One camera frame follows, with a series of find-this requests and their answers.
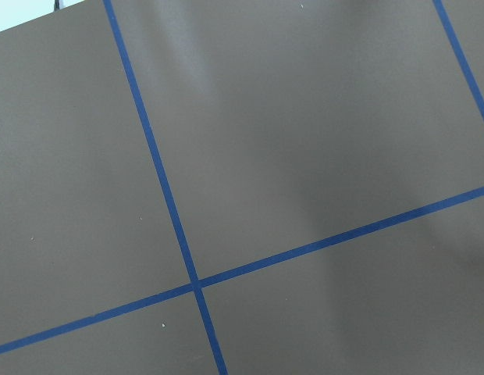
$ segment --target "gray surface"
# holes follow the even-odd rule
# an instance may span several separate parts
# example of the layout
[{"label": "gray surface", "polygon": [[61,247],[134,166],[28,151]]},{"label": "gray surface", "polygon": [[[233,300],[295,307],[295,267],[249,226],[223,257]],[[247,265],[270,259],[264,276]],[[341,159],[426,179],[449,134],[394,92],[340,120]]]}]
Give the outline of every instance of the gray surface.
[{"label": "gray surface", "polygon": [[484,0],[443,0],[484,98]]},{"label": "gray surface", "polygon": [[0,344],[186,282],[101,3],[0,33]]},{"label": "gray surface", "polygon": [[189,294],[1,355],[0,374],[10,373],[198,375],[216,368]]},{"label": "gray surface", "polygon": [[201,276],[484,185],[429,1],[114,4]]},{"label": "gray surface", "polygon": [[484,375],[484,198],[205,296],[230,375]]}]

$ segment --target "grid line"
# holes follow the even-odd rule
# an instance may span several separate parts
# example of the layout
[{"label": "grid line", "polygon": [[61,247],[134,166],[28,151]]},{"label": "grid line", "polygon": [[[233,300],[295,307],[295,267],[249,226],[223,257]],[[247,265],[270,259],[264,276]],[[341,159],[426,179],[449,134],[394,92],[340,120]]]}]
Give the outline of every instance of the grid line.
[{"label": "grid line", "polygon": [[411,211],[403,212],[398,215],[390,216],[386,219],[375,221],[374,223],[364,225],[363,227],[358,227],[328,238],[324,238],[320,241],[312,242],[311,244],[300,246],[298,248],[293,248],[292,250],[281,252],[279,254],[272,255],[264,259],[259,259],[244,266],[217,273],[216,275],[202,279],[201,284],[202,287],[205,288],[213,284],[221,283],[222,281],[233,279],[234,277],[238,277],[246,273],[258,271],[263,268],[273,266],[277,263],[281,263],[286,260],[294,259],[298,256],[308,254],[310,252],[323,250],[324,248],[338,245],[340,243],[347,242],[355,238],[365,236],[366,234],[386,229],[388,227],[393,227],[397,224],[405,223],[407,221],[417,219],[418,217],[429,215],[430,213],[436,213],[438,211],[448,209],[452,206],[459,205],[461,203],[468,202],[472,199],[482,196],[484,196],[484,186],[459,195],[455,195],[454,197],[450,197],[442,201],[431,203],[429,205],[424,205],[422,207],[419,207],[418,209],[412,209]]},{"label": "grid line", "polygon": [[190,253],[190,248],[188,246],[187,237],[183,230],[183,225],[181,224],[180,214],[174,202],[173,193],[171,192],[171,187],[165,174],[164,164],[162,163],[162,158],[160,156],[157,142],[155,141],[154,133],[151,129],[150,121],[148,119],[147,110],[145,108],[143,98],[141,97],[140,88],[137,79],[134,75],[133,67],[131,65],[130,57],[127,53],[126,46],[124,44],[123,36],[120,32],[119,23],[117,22],[117,17],[114,12],[112,1],[103,0],[105,6],[105,11],[107,12],[107,17],[109,18],[110,27],[116,40],[117,48],[119,49],[120,58],[123,63],[124,71],[126,73],[127,80],[130,85],[131,93],[133,94],[134,104],[138,111],[140,117],[141,126],[145,137],[147,138],[148,148],[152,160],[154,162],[155,171],[157,172],[157,177],[161,185],[162,193],[164,194],[165,203],[169,211],[169,216],[173,223],[174,231],[176,233],[176,238],[178,244],[180,245],[181,254],[183,256],[183,261],[185,267],[187,268],[188,277],[190,278],[191,287],[195,294],[195,300],[197,301],[198,309],[201,314],[202,322],[206,334],[208,335],[209,344],[211,345],[212,354],[214,355],[216,366],[220,375],[227,375],[228,371],[226,369],[225,359],[221,348],[219,347],[218,339],[216,337],[216,332],[214,325],[212,323],[211,315],[209,314],[208,306],[205,301],[204,292],[202,291],[201,283],[199,282],[197,271],[195,269],[194,260]]},{"label": "grid line", "polygon": [[131,313],[133,311],[143,309],[148,306],[156,305],[160,302],[167,301],[168,299],[185,295],[186,293],[189,293],[191,291],[191,285],[186,284],[181,287],[175,287],[174,289],[170,289],[168,291],[163,291],[162,293],[159,293],[157,295],[151,295],[150,297],[142,298],[137,301],[115,307],[113,309],[105,310],[92,316],[87,316],[83,319],[74,320],[73,322],[63,324],[49,330],[43,330],[42,332],[32,334],[31,336],[27,336],[25,338],[23,337],[18,340],[10,341],[0,345],[0,354],[11,352],[24,346],[32,345],[40,341],[45,341],[53,337],[55,338],[56,336],[60,336],[62,334],[68,334],[73,330],[79,330],[87,326],[92,326],[93,324],[100,323],[105,320],[110,320],[112,318],[116,318],[117,316]]},{"label": "grid line", "polygon": [[443,29],[445,29],[445,33],[447,34],[450,45],[454,50],[455,57],[459,62],[459,66],[464,74],[464,78],[466,79],[466,82],[468,82],[469,90],[471,90],[475,103],[478,106],[479,112],[481,113],[484,121],[484,98],[479,89],[478,83],[476,82],[475,75],[468,64],[466,55],[464,54],[461,43],[455,34],[454,27],[452,26],[445,7],[443,6],[442,0],[432,0],[432,2],[435,5],[436,11],[438,12],[438,16],[443,25]]}]

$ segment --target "blue tape line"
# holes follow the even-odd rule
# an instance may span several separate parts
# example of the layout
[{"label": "blue tape line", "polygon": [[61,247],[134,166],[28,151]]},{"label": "blue tape line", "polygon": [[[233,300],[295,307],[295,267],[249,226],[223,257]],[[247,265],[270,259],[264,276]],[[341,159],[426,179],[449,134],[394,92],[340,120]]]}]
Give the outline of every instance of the blue tape line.
[{"label": "blue tape line", "polygon": [[211,345],[212,354],[214,355],[218,371],[222,375],[228,374],[226,369],[225,360],[222,356],[221,348],[219,347],[218,339],[216,338],[214,325],[208,311],[207,303],[205,301],[204,293],[202,292],[201,284],[198,279],[197,271],[195,269],[194,260],[192,259],[190,249],[188,247],[187,238],[183,231],[183,225],[180,221],[180,215],[174,202],[173,193],[167,176],[165,174],[165,168],[162,163],[161,156],[158,151],[157,142],[155,141],[154,134],[152,132],[150,121],[148,120],[147,111],[145,109],[143,99],[141,97],[140,88],[136,77],[134,76],[133,67],[131,66],[130,58],[127,54],[126,46],[124,44],[123,36],[121,35],[119,24],[117,23],[116,14],[114,12],[111,0],[103,0],[105,10],[109,18],[110,27],[116,39],[117,48],[119,49],[120,58],[123,62],[124,71],[126,72],[127,80],[130,85],[131,93],[133,94],[134,104],[140,117],[141,126],[147,138],[148,148],[150,149],[151,157],[154,162],[155,171],[157,172],[158,180],[161,184],[162,193],[164,194],[165,203],[173,222],[174,231],[176,232],[176,238],[180,244],[180,250],[183,255],[183,260],[187,268],[188,276],[192,284],[192,288],[197,300],[198,308],[201,313],[202,321],[204,322],[205,331],[208,335],[209,343]]},{"label": "blue tape line", "polygon": [[475,98],[476,105],[479,108],[480,113],[482,114],[482,118],[484,121],[484,99],[482,96],[482,92],[479,89],[478,84],[476,83],[475,76],[471,71],[471,67],[468,64],[468,60],[462,50],[461,43],[457,39],[457,35],[455,34],[454,28],[452,27],[452,23],[450,22],[450,18],[443,6],[441,0],[433,0],[433,4],[435,5],[436,11],[438,12],[438,16],[442,22],[443,28],[447,33],[448,40],[452,45],[452,49],[454,50],[455,57],[457,57],[457,61],[461,66],[462,73],[468,82],[469,89],[473,94],[473,98]]},{"label": "blue tape line", "polygon": [[0,345],[0,354],[11,352],[12,350],[32,345],[39,341],[48,340],[49,338],[53,338],[61,334],[68,334],[73,330],[79,330],[81,328],[85,328],[87,326],[100,323],[120,315],[131,313],[133,311],[143,309],[145,307],[155,305],[160,302],[164,302],[168,299],[179,297],[180,295],[185,295],[186,293],[190,293],[191,291],[192,287],[190,284],[183,285],[181,287],[175,287],[174,289],[171,289],[169,291],[163,291],[158,295],[152,295],[150,297],[146,297],[138,301],[128,303],[126,305],[115,307],[114,309],[100,312],[93,316],[88,316],[86,318],[79,319],[71,323],[63,324],[62,326],[51,328],[49,330],[44,330],[37,334],[33,334],[31,336],[20,338],[19,340],[11,341],[6,344]]},{"label": "blue tape line", "polygon": [[447,198],[442,201],[432,203],[430,205],[425,205],[418,209],[412,209],[411,211],[391,216],[387,219],[376,221],[374,223],[364,225],[363,227],[349,230],[348,232],[336,234],[332,237],[324,238],[323,240],[300,246],[299,248],[293,248],[292,250],[281,252],[280,254],[269,256],[268,258],[260,259],[256,262],[248,263],[245,266],[240,266],[232,270],[206,277],[205,279],[201,280],[201,285],[203,288],[205,288],[213,284],[221,283],[222,281],[233,279],[234,277],[238,277],[246,273],[273,266],[274,264],[284,262],[292,258],[297,258],[298,256],[305,255],[310,252],[316,252],[323,248],[328,248],[329,246],[340,244],[341,242],[346,242],[354,238],[365,236],[366,234],[386,229],[387,227],[392,227],[393,225],[404,223],[406,221],[410,221],[421,216],[429,215],[430,213],[435,213],[437,211],[441,211],[442,209],[448,209],[449,207],[452,207],[454,205],[459,205],[461,203],[471,201],[472,199],[482,196],[484,196],[484,187],[480,187],[475,190],[455,195],[454,197]]}]

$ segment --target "gray panel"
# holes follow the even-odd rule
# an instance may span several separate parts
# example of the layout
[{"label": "gray panel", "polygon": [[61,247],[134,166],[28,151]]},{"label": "gray panel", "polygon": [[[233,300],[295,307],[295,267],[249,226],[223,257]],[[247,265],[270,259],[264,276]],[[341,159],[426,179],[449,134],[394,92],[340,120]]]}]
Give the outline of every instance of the gray panel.
[{"label": "gray panel", "polygon": [[484,375],[484,198],[205,296],[230,375]]},{"label": "gray panel", "polygon": [[0,344],[187,281],[101,2],[0,33]]},{"label": "gray panel", "polygon": [[484,98],[484,0],[443,3]]},{"label": "gray panel", "polygon": [[115,0],[202,276],[484,185],[426,0]]},{"label": "gray panel", "polygon": [[197,375],[216,368],[190,294],[0,355],[3,373]]}]

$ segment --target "blue tape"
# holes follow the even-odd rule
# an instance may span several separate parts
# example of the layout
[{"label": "blue tape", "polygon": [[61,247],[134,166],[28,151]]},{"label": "blue tape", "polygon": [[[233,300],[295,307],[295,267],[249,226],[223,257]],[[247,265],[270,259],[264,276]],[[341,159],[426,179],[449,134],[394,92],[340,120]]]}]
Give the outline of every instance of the blue tape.
[{"label": "blue tape", "polygon": [[114,309],[100,312],[93,316],[88,316],[86,318],[79,319],[71,323],[63,324],[62,326],[51,328],[49,330],[44,330],[37,334],[33,334],[31,336],[20,338],[19,340],[11,341],[6,344],[0,345],[0,354],[11,352],[12,350],[32,345],[39,341],[48,340],[49,338],[53,338],[61,334],[68,334],[73,330],[79,330],[80,328],[85,328],[87,326],[100,323],[120,315],[131,313],[133,311],[167,301],[168,299],[185,295],[186,293],[190,293],[191,291],[192,287],[190,284],[183,285],[181,287],[175,287],[174,289],[171,289],[169,291],[163,291],[158,295],[152,295],[150,297],[146,297],[138,301],[128,303],[126,305],[115,307]]},{"label": "blue tape", "polygon": [[443,6],[441,0],[433,0],[433,4],[435,5],[443,28],[447,33],[448,40],[450,41],[452,49],[454,50],[455,57],[457,57],[457,61],[461,66],[462,73],[464,74],[464,77],[468,82],[469,89],[473,94],[473,98],[475,99],[476,105],[478,106],[478,109],[482,114],[482,118],[484,121],[484,99],[482,96],[482,92],[479,89],[478,83],[476,83],[475,76],[471,71],[471,67],[468,64],[468,60],[466,59],[464,51],[462,50],[461,43],[459,43],[459,40],[457,39],[457,35],[455,34],[452,23],[450,22],[450,18],[447,15],[447,11],[445,10],[445,7]]},{"label": "blue tape", "polygon": [[155,141],[154,134],[152,132],[150,121],[148,120],[147,111],[141,97],[140,88],[136,77],[134,76],[133,67],[128,56],[126,46],[124,45],[123,36],[121,35],[119,24],[117,23],[116,14],[114,12],[111,0],[103,0],[105,10],[109,18],[110,27],[116,39],[117,48],[119,49],[120,58],[123,62],[124,71],[126,72],[127,80],[130,85],[131,93],[133,95],[134,104],[140,117],[141,126],[147,138],[148,148],[150,149],[151,157],[154,162],[155,171],[157,172],[158,180],[161,184],[162,193],[164,194],[165,203],[173,222],[174,231],[176,232],[176,238],[180,244],[180,250],[183,255],[183,261],[187,268],[188,276],[197,300],[198,308],[201,313],[202,321],[204,322],[205,331],[208,335],[209,343],[211,345],[212,354],[214,355],[216,365],[220,374],[228,374],[226,369],[225,360],[222,356],[221,348],[219,347],[218,339],[216,338],[214,325],[208,311],[207,303],[205,301],[204,293],[202,292],[201,284],[198,279],[197,271],[195,269],[194,260],[192,259],[190,249],[188,247],[187,238],[183,231],[183,225],[180,221],[180,215],[174,202],[173,193],[167,176],[165,174],[165,168],[162,163],[160,153],[158,151],[157,142]]},{"label": "blue tape", "polygon": [[256,262],[248,263],[244,266],[240,266],[232,270],[206,277],[205,279],[201,280],[201,285],[203,288],[205,288],[213,284],[221,283],[222,281],[233,279],[234,277],[238,277],[246,273],[261,270],[263,268],[273,266],[277,263],[281,263],[292,258],[297,258],[298,256],[302,256],[310,252],[316,252],[318,250],[322,250],[323,248],[328,248],[329,246],[340,244],[341,242],[346,242],[354,238],[365,236],[366,234],[386,229],[388,227],[392,227],[393,225],[404,223],[406,221],[410,221],[421,216],[429,215],[430,213],[435,213],[437,211],[441,211],[442,209],[448,209],[449,207],[452,207],[454,205],[471,201],[472,199],[482,196],[484,196],[484,187],[480,187],[475,190],[455,195],[454,197],[447,198],[442,201],[432,203],[430,205],[425,205],[418,209],[412,209],[411,211],[391,216],[387,219],[376,221],[374,223],[364,225],[363,227],[349,230],[348,232],[336,234],[332,237],[324,238],[323,240],[300,246],[299,248],[293,248],[292,250],[281,252],[280,254],[269,256],[268,258],[260,259]]}]

